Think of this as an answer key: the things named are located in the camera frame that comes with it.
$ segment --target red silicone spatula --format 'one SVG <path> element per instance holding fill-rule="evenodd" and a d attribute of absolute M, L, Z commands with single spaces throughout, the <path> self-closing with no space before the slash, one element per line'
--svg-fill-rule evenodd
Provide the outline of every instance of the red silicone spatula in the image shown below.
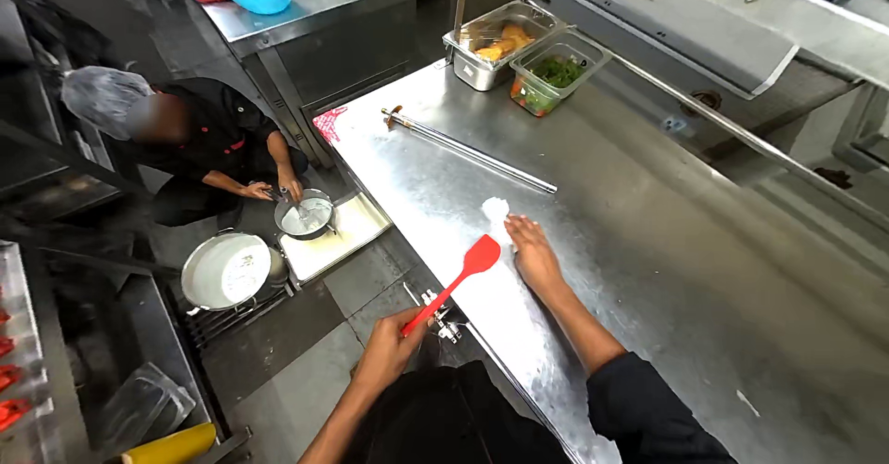
<path fill-rule="evenodd" d="M 432 316 L 432 313 L 444 304 L 444 301 L 451 295 L 451 292 L 457 288 L 457 285 L 460 285 L 461 282 L 466 280 L 466 277 L 491 269 L 491 266 L 495 265 L 499 258 L 500 244 L 495 242 L 495 239 L 490 236 L 486 234 L 482 235 L 482 238 L 479 238 L 478 242 L 470 247 L 466 252 L 466 255 L 463 257 L 463 271 L 460 273 L 460 276 L 458 276 L 453 283 L 448 285 L 447 288 L 442 290 L 442 293 L 438 295 L 436 300 L 429 303 L 427 307 L 420 311 L 414 320 L 411 320 L 411 322 L 405 325 L 405 328 L 401 330 L 401 334 L 403 336 L 410 334 L 418 323 L 428 320 L 429 316 Z"/>

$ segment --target clear plastic container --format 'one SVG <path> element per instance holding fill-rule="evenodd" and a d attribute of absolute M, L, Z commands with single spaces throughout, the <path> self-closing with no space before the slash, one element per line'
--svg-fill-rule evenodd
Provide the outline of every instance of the clear plastic container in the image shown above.
<path fill-rule="evenodd" d="M 516 71 L 509 95 L 529 112 L 542 117 L 611 58 L 608 49 L 576 29 L 562 30 L 509 63 Z M 553 68 L 560 65 L 564 68 Z"/>
<path fill-rule="evenodd" d="M 154 364 L 144 364 L 130 374 L 102 408 L 95 447 L 105 459 L 167 436 L 182 424 L 194 406 L 188 391 Z"/>

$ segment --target white liquid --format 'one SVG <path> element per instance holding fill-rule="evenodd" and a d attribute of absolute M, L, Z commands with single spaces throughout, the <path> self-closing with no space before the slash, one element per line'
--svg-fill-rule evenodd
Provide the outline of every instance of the white liquid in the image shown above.
<path fill-rule="evenodd" d="M 250 298 L 260 289 L 269 270 L 261 271 L 263 257 L 268 258 L 269 249 L 262 245 L 246 247 L 228 260 L 222 270 L 222 293 L 234 304 Z"/>
<path fill-rule="evenodd" d="M 290 208 L 284 214 L 281 220 L 284 231 L 295 234 L 314 232 L 327 224 L 333 210 L 331 203 L 323 198 L 306 198 L 300 207 Z"/>

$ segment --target hand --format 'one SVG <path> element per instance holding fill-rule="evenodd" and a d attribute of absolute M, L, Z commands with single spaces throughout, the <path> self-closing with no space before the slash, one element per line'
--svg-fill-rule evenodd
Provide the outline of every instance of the hand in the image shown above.
<path fill-rule="evenodd" d="M 240 195 L 242 197 L 247 198 L 258 198 L 260 200 L 271 200 L 268 194 L 266 194 L 265 190 L 270 190 L 271 186 L 268 183 L 253 183 L 252 185 L 244 186 L 241 188 Z"/>
<path fill-rule="evenodd" d="M 528 287 L 544 300 L 566 287 L 556 254 L 550 248 L 540 224 L 515 214 L 509 214 L 503 223 L 518 251 L 518 273 Z"/>
<path fill-rule="evenodd" d="M 367 341 L 367 347 L 352 378 L 353 384 L 369 390 L 375 396 L 398 379 L 432 322 L 429 318 L 427 322 L 417 325 L 406 338 L 401 336 L 402 327 L 421 310 L 423 307 L 408 308 L 373 324 L 371 338 Z"/>
<path fill-rule="evenodd" d="M 299 203 L 302 201 L 302 185 L 296 178 L 294 170 L 290 167 L 278 167 L 278 186 L 287 188 L 290 195 L 294 197 L 294 201 Z"/>

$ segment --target metal food pan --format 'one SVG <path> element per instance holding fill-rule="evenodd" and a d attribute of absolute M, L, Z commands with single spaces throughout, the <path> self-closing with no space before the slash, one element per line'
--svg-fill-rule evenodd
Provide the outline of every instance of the metal food pan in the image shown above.
<path fill-rule="evenodd" d="M 506 25 L 521 26 L 534 41 L 496 62 L 476 56 L 476 49 L 488 47 L 502 38 L 503 27 Z M 455 39 L 454 31 L 445 34 L 442 40 L 445 45 L 454 49 L 454 73 L 475 90 L 485 91 L 509 78 L 511 70 L 507 66 L 510 60 L 564 27 L 561 20 L 534 4 L 514 0 L 463 25 L 459 41 Z"/>
<path fill-rule="evenodd" d="M 501 38 L 503 27 L 506 25 L 522 27 L 522 30 L 529 37 L 534 38 L 534 41 L 495 62 L 476 56 L 474 52 L 476 49 L 486 48 Z M 542 39 L 549 37 L 554 31 L 565 26 L 564 22 L 538 6 L 521 0 L 513 0 L 466 23 L 461 27 L 459 34 L 455 34 L 455 31 L 446 33 L 442 40 L 445 44 L 461 51 L 464 57 L 475 60 L 480 66 L 489 70 L 499 70 L 518 54 L 525 52 Z"/>

